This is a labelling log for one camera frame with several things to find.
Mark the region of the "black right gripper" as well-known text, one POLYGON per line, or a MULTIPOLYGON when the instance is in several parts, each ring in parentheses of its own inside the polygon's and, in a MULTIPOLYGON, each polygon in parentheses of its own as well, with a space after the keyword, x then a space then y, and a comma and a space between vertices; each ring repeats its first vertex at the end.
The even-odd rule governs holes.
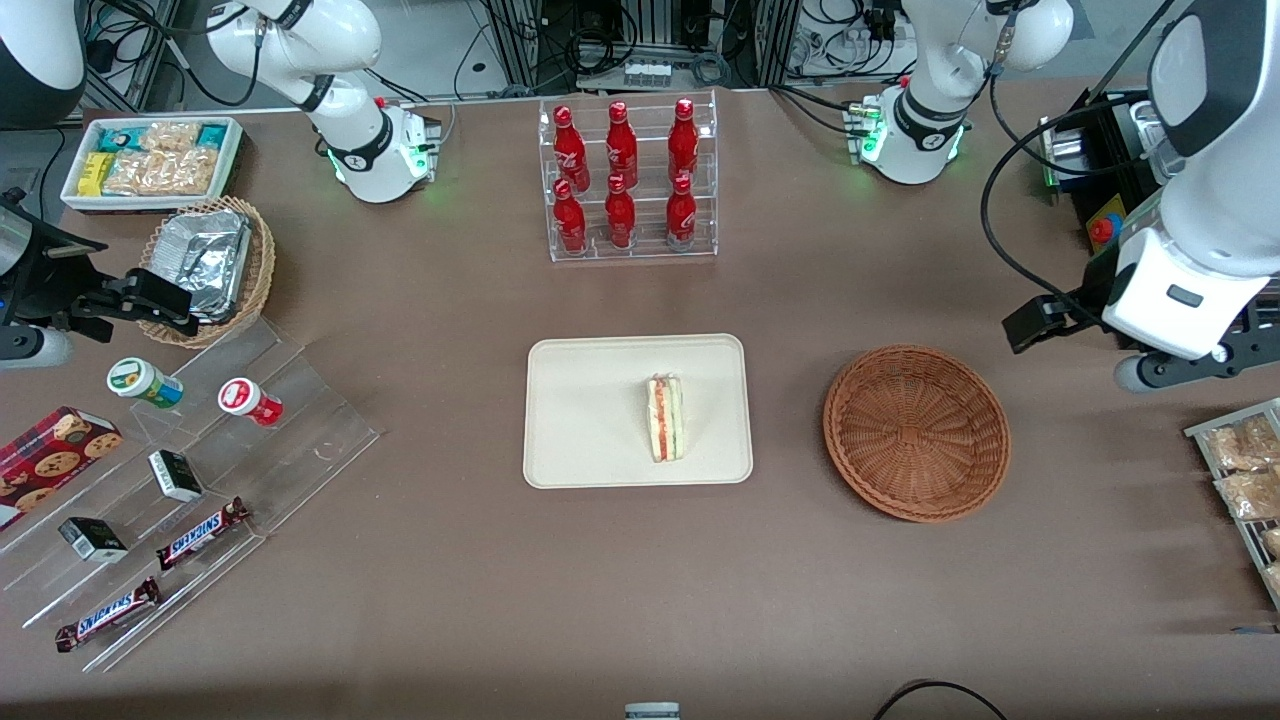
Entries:
POLYGON ((113 320, 189 324, 191 292, 134 268, 125 290, 102 290, 102 273, 90 255, 105 243, 46 225, 3 227, 3 325, 69 323, 72 332, 110 343, 113 320))

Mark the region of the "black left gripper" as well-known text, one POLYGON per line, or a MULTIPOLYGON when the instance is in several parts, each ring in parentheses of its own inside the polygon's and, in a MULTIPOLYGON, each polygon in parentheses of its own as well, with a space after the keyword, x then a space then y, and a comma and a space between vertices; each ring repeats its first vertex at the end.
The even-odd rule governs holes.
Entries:
POLYGON ((1002 319, 1005 338, 1012 354, 1024 354, 1048 340, 1068 337, 1076 327, 1108 328, 1102 320, 1103 310, 1116 277, 1116 260, 1089 260, 1082 273, 1080 284, 1073 297, 1082 310, 1074 310, 1052 295, 1028 300, 1002 319))

